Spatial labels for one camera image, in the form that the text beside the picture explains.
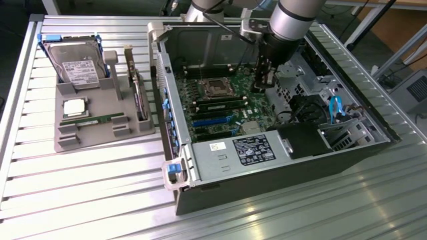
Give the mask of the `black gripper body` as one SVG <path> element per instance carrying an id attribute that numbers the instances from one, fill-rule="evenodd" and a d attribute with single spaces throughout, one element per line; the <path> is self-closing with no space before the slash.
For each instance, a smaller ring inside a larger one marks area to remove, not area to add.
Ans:
<path id="1" fill-rule="evenodd" d="M 257 68 L 271 66 L 278 68 L 293 57 L 303 39 L 287 40 L 275 34 L 265 34 L 258 46 Z"/>

